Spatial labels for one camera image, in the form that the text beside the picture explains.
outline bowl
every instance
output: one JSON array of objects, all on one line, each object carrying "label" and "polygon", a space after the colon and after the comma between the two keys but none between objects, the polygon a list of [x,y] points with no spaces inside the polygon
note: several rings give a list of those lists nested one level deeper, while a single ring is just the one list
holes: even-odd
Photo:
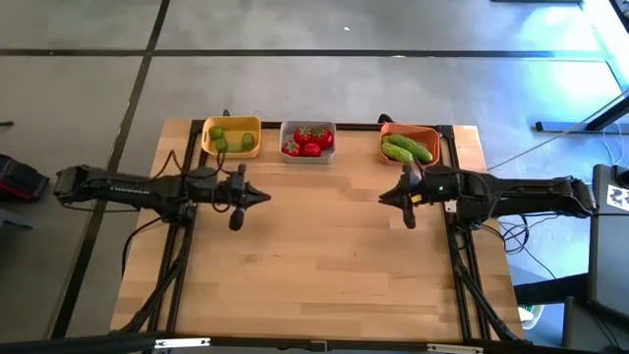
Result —
[{"label": "bowl", "polygon": [[[299,127],[329,129],[334,136],[332,147],[325,149],[320,157],[294,157],[282,152],[284,143],[293,140],[293,133]],[[334,153],[336,152],[336,125],[332,122],[286,121],[280,126],[279,134],[279,151],[286,163],[327,164],[332,162],[332,158],[334,158]]]},{"label": "bowl", "polygon": [[214,146],[214,142],[209,138],[209,130],[212,127],[219,126],[225,130],[225,140],[229,143],[239,143],[243,135],[250,133],[256,140],[254,148],[242,152],[226,152],[225,158],[253,158],[259,154],[259,146],[261,144],[261,128],[262,124],[256,116],[221,116],[209,117],[203,123],[203,131],[201,133],[200,147],[207,153],[216,156],[218,150]]},{"label": "bowl", "polygon": [[380,129],[380,140],[377,145],[377,152],[382,163],[402,164],[402,162],[389,159],[384,155],[384,153],[382,153],[382,138],[391,134],[405,136],[426,147],[426,149],[432,154],[432,161],[428,163],[422,162],[422,166],[432,166],[439,161],[441,143],[439,140],[439,133],[435,129],[406,124],[386,123],[382,125],[382,128]]}]

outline yellow bowl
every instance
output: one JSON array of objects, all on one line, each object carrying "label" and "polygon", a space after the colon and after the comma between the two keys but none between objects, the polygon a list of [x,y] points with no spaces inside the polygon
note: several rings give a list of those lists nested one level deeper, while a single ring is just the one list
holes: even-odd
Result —
[{"label": "yellow bowl", "polygon": [[225,131],[227,145],[239,143],[244,134],[250,133],[256,140],[254,148],[242,152],[227,152],[226,158],[253,158],[259,154],[262,124],[256,116],[231,116],[231,117],[209,117],[203,124],[200,147],[211,155],[218,155],[214,142],[209,138],[209,130],[212,127],[221,127]]}]

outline table leg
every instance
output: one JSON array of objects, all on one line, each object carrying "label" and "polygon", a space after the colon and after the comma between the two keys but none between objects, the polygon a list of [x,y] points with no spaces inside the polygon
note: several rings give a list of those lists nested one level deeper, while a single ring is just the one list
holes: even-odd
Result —
[{"label": "table leg", "polygon": [[518,305],[563,303],[566,297],[588,299],[588,274],[577,274],[537,283],[516,285]]}]

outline orange bowl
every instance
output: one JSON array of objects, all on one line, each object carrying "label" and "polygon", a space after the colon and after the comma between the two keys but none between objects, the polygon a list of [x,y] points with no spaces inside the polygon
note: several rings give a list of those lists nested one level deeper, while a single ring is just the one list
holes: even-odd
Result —
[{"label": "orange bowl", "polygon": [[380,129],[380,141],[377,145],[377,152],[380,155],[382,163],[386,164],[402,164],[401,162],[389,159],[382,153],[382,138],[391,134],[399,134],[422,144],[432,154],[432,161],[422,163],[422,166],[432,166],[439,161],[440,141],[439,133],[435,129],[427,127],[416,127],[405,124],[386,123]]}]

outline red object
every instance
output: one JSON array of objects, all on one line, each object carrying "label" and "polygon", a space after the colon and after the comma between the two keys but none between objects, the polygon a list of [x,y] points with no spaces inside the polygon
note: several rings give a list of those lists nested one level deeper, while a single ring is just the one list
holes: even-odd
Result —
[{"label": "red object", "polygon": [[302,148],[299,144],[293,141],[288,141],[282,146],[282,152],[289,156],[298,157],[302,153]]},{"label": "red object", "polygon": [[302,155],[305,157],[319,157],[321,156],[321,147],[315,143],[308,143],[304,146]]},{"label": "red object", "polygon": [[332,148],[334,144],[334,135],[327,128],[313,129],[313,143],[321,147],[321,149]]},{"label": "red object", "polygon": [[295,139],[295,143],[300,144],[300,145],[312,143],[313,131],[309,127],[299,127],[295,129],[295,133],[293,134],[293,139]]}]

